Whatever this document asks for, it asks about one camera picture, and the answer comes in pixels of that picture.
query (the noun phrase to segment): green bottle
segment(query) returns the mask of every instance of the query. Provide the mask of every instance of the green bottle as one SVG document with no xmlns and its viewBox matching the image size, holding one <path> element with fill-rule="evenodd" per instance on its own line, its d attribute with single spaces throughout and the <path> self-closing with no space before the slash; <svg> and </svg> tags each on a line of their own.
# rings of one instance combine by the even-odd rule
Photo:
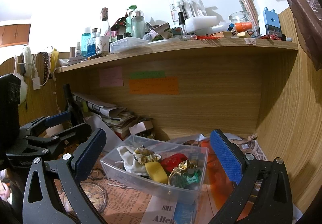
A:
<svg viewBox="0 0 322 224">
<path fill-rule="evenodd" d="M 136 9 L 136 5 L 135 4 L 132 4 L 130 5 L 130 7 L 128 8 L 127 10 L 127 13 L 128 13 L 128 16 L 126 18 L 126 24 L 125 24 L 125 27 L 126 27 L 126 32 L 130 32 L 132 34 L 132 25 L 131 25 L 131 13 Z"/>
</svg>

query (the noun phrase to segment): red pouch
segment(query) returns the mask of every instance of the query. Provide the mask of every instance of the red pouch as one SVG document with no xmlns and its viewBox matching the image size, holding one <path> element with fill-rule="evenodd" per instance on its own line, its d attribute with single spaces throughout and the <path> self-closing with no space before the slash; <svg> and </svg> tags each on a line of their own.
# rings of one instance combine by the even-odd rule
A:
<svg viewBox="0 0 322 224">
<path fill-rule="evenodd" d="M 177 167 L 181 162 L 186 161 L 188 158 L 182 153 L 173 154 L 170 157 L 167 157 L 161 160 L 160 164 L 163 169 L 171 173 L 175 167 Z"/>
</svg>

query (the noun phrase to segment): wooden shelf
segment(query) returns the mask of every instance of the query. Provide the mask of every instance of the wooden shelf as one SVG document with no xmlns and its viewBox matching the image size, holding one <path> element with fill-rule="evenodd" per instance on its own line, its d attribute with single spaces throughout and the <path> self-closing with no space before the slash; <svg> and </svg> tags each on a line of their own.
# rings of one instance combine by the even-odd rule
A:
<svg viewBox="0 0 322 224">
<path fill-rule="evenodd" d="M 56 73 L 174 58 L 200 58 L 215 55 L 261 55 L 298 50 L 297 44 L 293 42 L 257 39 L 256 43 L 257 45 L 246 45 L 244 39 L 223 38 L 220 40 L 190 40 L 167 44 L 151 44 L 150 46 L 137 47 L 121 53 L 111 53 L 104 57 L 71 66 L 59 67 Z"/>
</svg>

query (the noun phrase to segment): clear plastic bin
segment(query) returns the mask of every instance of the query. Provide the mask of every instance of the clear plastic bin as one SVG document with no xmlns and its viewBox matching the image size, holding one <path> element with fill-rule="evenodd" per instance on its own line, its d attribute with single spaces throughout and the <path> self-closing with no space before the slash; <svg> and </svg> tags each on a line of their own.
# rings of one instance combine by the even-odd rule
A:
<svg viewBox="0 0 322 224">
<path fill-rule="evenodd" d="M 118 52 L 122 52 L 125 50 L 129 50 L 129 49 L 136 47 L 136 46 L 147 45 L 148 42 L 150 42 L 150 41 L 143 40 L 140 38 L 134 38 L 134 37 L 125 37 L 121 40 L 112 42 L 109 47 L 110 47 L 111 53 L 118 53 Z"/>
<path fill-rule="evenodd" d="M 124 140 L 123 144 L 120 146 L 123 145 L 135 148 L 139 148 L 143 145 L 147 149 L 160 154 L 162 158 L 169 157 L 175 153 L 183 153 L 189 160 L 195 161 L 198 165 L 198 169 L 202 172 L 199 186 L 196 190 L 178 188 L 155 182 L 120 169 L 115 164 L 116 161 L 122 160 L 116 148 L 101 159 L 102 167 L 108 178 L 117 180 L 142 192 L 184 204 L 193 204 L 193 202 L 198 198 L 205 176 L 208 148 L 151 140 L 136 135 L 131 135 Z"/>
</svg>

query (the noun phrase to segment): cabinet door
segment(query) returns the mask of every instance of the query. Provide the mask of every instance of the cabinet door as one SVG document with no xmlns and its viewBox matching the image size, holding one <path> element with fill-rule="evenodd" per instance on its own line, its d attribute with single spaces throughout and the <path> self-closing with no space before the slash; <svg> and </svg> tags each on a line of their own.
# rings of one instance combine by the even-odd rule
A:
<svg viewBox="0 0 322 224">
<path fill-rule="evenodd" d="M 0 26 L 0 45 L 2 43 L 2 37 L 3 37 L 4 27 L 5 26 Z"/>
<path fill-rule="evenodd" d="M 7 25 L 4 27 L 4 33 L 1 46 L 13 44 L 16 38 L 17 25 Z"/>
<path fill-rule="evenodd" d="M 28 44 L 30 24 L 18 24 L 15 44 Z"/>
</svg>

